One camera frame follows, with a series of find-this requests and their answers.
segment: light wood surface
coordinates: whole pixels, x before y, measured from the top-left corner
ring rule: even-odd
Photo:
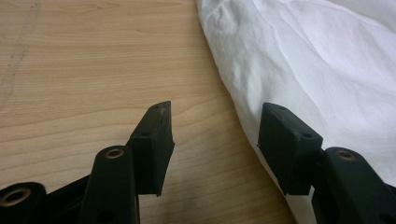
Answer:
[[[0,1],[0,188],[84,175],[172,101],[163,196],[142,223],[293,223],[248,143],[193,0]]]

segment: black plastic part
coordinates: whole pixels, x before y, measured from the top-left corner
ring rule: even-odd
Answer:
[[[387,185],[387,186],[393,192],[393,194],[396,196],[396,188],[393,187],[392,185]]]
[[[322,137],[287,108],[264,103],[259,148],[286,195],[307,195],[309,168],[319,156]]]
[[[150,107],[134,129],[126,146],[134,153],[137,192],[161,195],[166,170],[175,146],[171,103],[168,101]]]
[[[128,147],[108,147],[96,155],[78,223],[139,223],[133,153]]]
[[[48,195],[47,224],[77,223],[89,179],[87,175]]]
[[[328,148],[323,172],[340,211],[337,223],[396,223],[396,196],[359,153]]]
[[[326,189],[315,189],[312,207],[318,224],[337,223],[340,212],[332,193]]]
[[[44,186],[34,182],[15,184],[0,190],[0,223],[43,223],[46,196]]]

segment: small hole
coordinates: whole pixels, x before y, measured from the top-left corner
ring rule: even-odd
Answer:
[[[116,159],[116,158],[122,156],[122,154],[123,154],[123,150],[122,149],[115,148],[115,149],[109,150],[106,153],[106,158],[108,158],[108,159]]]
[[[103,211],[101,212],[97,218],[96,222],[97,223],[108,223],[114,219],[114,214],[110,211]]]
[[[14,201],[17,201],[17,200],[21,199],[23,197],[23,195],[24,195],[24,192],[22,192],[22,191],[14,192],[13,194],[6,197],[6,202],[12,203]]]
[[[21,203],[29,197],[31,192],[32,191],[25,188],[14,189],[0,199],[0,206],[9,207]]]
[[[379,214],[379,218],[387,224],[395,224],[396,223],[396,217],[393,217],[389,214]]]
[[[354,155],[352,155],[349,152],[344,151],[344,150],[337,150],[337,154],[341,159],[346,160],[346,161],[356,160]]]

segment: white fabric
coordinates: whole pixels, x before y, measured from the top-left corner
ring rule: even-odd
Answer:
[[[256,148],[262,103],[290,109],[324,138],[358,151],[396,186],[394,0],[197,0],[219,73]],[[287,196],[300,223],[309,197]]]

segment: black plastic tab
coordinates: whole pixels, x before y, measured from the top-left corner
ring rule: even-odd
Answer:
[[[0,190],[0,223],[43,223],[46,196],[44,186],[34,182],[15,184]]]
[[[396,223],[396,196],[359,153],[328,148],[323,159],[340,215],[337,223]]]
[[[134,153],[137,192],[161,195],[166,170],[175,146],[171,102],[150,107],[134,129],[126,146]]]
[[[308,169],[321,151],[322,137],[287,108],[264,103],[259,148],[286,195],[307,195]]]
[[[139,223],[131,149],[108,147],[95,158],[78,223]]]

